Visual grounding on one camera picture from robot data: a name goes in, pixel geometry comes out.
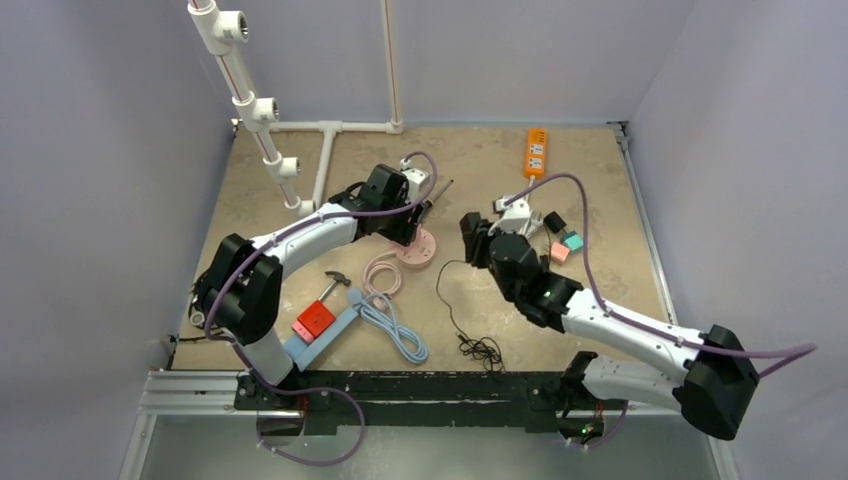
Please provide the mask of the salmon pink USB charger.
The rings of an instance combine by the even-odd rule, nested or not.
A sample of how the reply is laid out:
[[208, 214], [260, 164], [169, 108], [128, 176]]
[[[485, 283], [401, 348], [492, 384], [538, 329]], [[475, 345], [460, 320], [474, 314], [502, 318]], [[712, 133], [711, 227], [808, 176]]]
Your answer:
[[559, 242], [551, 244], [549, 249], [550, 259], [553, 263], [563, 264], [571, 253], [571, 249]]

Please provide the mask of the pink round socket base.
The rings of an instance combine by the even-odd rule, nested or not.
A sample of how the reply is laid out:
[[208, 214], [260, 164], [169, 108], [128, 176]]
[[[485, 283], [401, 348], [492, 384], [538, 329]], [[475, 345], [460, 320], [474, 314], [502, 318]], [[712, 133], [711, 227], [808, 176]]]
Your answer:
[[410, 270], [420, 270], [429, 266], [437, 250], [435, 237], [423, 227], [419, 227], [415, 239], [408, 245], [394, 244], [395, 258]]

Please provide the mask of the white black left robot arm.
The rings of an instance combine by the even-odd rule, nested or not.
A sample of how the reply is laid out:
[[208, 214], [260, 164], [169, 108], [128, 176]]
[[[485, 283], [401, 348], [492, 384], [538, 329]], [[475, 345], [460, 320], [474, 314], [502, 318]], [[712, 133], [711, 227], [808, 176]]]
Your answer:
[[219, 327], [261, 378], [259, 395], [272, 408], [297, 399], [295, 362], [275, 332], [283, 282], [325, 253], [378, 234], [409, 245], [432, 190], [412, 195], [412, 182], [385, 164], [369, 177], [332, 195], [307, 217], [253, 239], [230, 234], [219, 244], [196, 284], [196, 307], [205, 329]]

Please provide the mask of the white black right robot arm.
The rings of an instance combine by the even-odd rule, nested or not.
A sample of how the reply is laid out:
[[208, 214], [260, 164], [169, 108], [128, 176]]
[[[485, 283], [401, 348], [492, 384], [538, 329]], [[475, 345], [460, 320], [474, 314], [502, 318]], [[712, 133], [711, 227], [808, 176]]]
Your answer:
[[577, 354], [561, 381], [569, 404], [647, 403], [680, 413], [711, 437], [736, 438], [760, 376], [733, 331], [678, 327], [608, 302], [544, 266], [524, 236], [495, 228], [477, 212], [465, 214], [459, 227], [466, 262], [487, 269], [504, 299], [530, 323], [630, 356], [617, 362], [594, 352]]

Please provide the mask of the orange power strip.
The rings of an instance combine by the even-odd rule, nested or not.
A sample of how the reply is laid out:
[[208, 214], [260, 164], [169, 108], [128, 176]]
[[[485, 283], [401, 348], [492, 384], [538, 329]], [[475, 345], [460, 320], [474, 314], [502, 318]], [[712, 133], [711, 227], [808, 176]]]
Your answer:
[[528, 130], [523, 175], [527, 179], [542, 178], [546, 170], [547, 130], [531, 128]]

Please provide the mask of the black yellow flathead screwdriver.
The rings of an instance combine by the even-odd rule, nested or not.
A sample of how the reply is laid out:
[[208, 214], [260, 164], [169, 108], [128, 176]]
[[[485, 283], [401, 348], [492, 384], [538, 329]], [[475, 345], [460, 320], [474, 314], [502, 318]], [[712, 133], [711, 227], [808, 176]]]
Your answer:
[[430, 195], [424, 202], [425, 209], [430, 210], [434, 204], [444, 195], [444, 193], [453, 185], [454, 180], [450, 179], [445, 182], [434, 194]]

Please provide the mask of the black power adapter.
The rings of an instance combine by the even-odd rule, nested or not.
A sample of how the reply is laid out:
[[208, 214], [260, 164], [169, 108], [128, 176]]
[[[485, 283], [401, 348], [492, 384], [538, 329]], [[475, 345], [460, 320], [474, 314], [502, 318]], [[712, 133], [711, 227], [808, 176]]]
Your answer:
[[553, 235], [563, 234], [567, 230], [567, 222], [556, 211], [551, 211], [543, 217], [543, 224]]

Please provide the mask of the light blue power strip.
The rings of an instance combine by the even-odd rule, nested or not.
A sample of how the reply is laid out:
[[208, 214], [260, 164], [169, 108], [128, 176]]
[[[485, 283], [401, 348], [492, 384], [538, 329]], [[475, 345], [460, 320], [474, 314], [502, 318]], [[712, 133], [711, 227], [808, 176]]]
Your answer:
[[346, 293], [347, 307], [336, 316], [335, 322], [330, 325], [311, 344], [306, 345], [293, 332], [283, 343], [283, 349], [294, 362], [299, 371], [305, 371], [307, 367], [348, 327], [359, 317], [358, 308], [365, 299], [365, 295], [358, 288], [352, 288]]

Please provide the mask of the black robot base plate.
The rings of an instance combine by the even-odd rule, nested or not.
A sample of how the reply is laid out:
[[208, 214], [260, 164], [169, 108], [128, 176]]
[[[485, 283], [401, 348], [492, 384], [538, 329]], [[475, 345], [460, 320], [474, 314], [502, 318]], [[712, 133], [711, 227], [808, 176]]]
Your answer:
[[292, 414], [308, 435], [340, 426], [521, 428], [527, 433], [602, 433], [625, 403], [597, 400], [560, 372], [296, 372], [276, 390], [237, 378], [234, 407]]

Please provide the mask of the small pink plug block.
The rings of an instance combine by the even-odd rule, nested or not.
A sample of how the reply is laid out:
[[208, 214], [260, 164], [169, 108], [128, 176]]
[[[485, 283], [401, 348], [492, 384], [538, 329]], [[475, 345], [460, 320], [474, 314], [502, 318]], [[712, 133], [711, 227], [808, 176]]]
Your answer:
[[309, 345], [314, 341], [312, 333], [300, 321], [294, 321], [291, 328], [295, 335], [306, 345]]

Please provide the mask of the red cube socket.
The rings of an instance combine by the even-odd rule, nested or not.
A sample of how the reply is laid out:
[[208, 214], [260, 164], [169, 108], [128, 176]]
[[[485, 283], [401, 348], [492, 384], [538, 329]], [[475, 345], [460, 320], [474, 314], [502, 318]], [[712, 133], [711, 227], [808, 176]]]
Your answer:
[[317, 339], [336, 320], [336, 316], [317, 300], [302, 311], [296, 321], [300, 321]]

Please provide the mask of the teal USB charger plug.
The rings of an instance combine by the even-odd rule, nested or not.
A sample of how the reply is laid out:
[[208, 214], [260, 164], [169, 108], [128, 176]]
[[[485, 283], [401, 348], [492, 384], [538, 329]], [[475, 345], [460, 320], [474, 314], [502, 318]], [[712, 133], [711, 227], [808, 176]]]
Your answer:
[[577, 231], [569, 231], [561, 238], [561, 243], [570, 251], [578, 252], [585, 246], [583, 237]]

